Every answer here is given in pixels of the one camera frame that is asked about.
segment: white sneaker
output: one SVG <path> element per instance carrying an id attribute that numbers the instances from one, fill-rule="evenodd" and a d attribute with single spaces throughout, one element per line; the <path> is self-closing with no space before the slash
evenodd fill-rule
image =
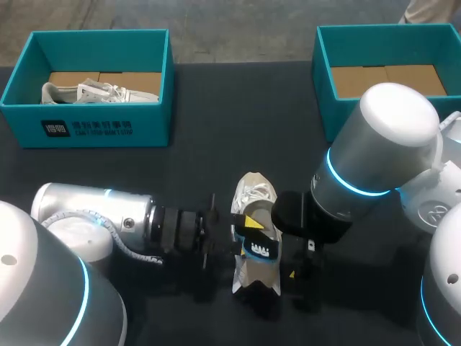
<path id="1" fill-rule="evenodd" d="M 272 260 L 264 260 L 251 256 L 250 251 L 246 251 L 242 246 L 242 255 L 236 256 L 232 293 L 242 287 L 250 286 L 255 281 L 260 281 L 280 296 L 279 264 L 282 255 L 282 232 L 275 228 L 271 220 L 271 209 L 276 199 L 277 194 L 271 183 L 260 173 L 247 173 L 238 182 L 230 212 L 247 215 L 264 226 L 260 232 L 278 242 L 278 255 Z M 230 231 L 234 241 L 242 240 L 236 234 L 234 226 L 231 226 Z"/>
<path id="2" fill-rule="evenodd" d="M 102 103 L 102 102 L 158 102 L 158 96 L 148 92 L 128 90 L 109 83 L 87 79 L 78 86 L 62 87 L 45 83 L 42 87 L 42 104 Z"/>

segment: teal box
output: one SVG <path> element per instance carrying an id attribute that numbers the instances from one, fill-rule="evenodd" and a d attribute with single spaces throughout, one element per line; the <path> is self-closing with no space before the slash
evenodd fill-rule
<path id="1" fill-rule="evenodd" d="M 461 41 L 450 24 L 318 27 L 312 77 L 327 141 L 333 141 L 358 98 L 340 99 L 331 67 L 434 65 L 447 96 L 427 97 L 441 119 L 461 110 Z"/>
<path id="2" fill-rule="evenodd" d="M 40 105 L 52 71 L 161 72 L 159 102 Z M 32 32 L 0 109 L 23 148 L 167 146 L 173 84 L 168 30 Z"/>

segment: robot logo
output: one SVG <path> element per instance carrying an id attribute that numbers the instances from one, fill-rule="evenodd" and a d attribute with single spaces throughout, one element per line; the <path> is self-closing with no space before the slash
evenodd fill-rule
<path id="1" fill-rule="evenodd" d="M 260 247 L 259 245 L 255 245 L 254 243 L 251 243 L 251 251 L 255 254 L 260 254 L 261 256 L 269 257 L 268 249 L 266 249 L 265 247 Z"/>
<path id="2" fill-rule="evenodd" d="M 444 203 L 428 200 L 419 206 L 418 214 L 422 221 L 430 226 L 437 227 L 449 210 L 450 207 Z"/>

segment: concrete floor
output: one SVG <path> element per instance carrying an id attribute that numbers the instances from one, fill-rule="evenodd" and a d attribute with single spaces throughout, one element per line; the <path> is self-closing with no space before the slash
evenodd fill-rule
<path id="1" fill-rule="evenodd" d="M 0 0 L 0 66 L 33 30 L 168 28 L 177 63 L 308 60 L 318 25 L 397 22 L 409 0 Z"/>

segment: shoe box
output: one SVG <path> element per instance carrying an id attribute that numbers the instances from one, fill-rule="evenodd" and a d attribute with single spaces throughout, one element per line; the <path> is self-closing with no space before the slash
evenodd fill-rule
<path id="1" fill-rule="evenodd" d="M 41 105 L 42 85 L 86 78 L 158 95 L 151 103 Z M 174 94 L 168 30 L 32 32 L 0 100 L 23 148 L 167 146 Z"/>
<path id="2" fill-rule="evenodd" d="M 422 93 L 443 120 L 461 110 L 461 40 L 451 24 L 318 27 L 312 77 L 327 141 L 383 82 Z"/>

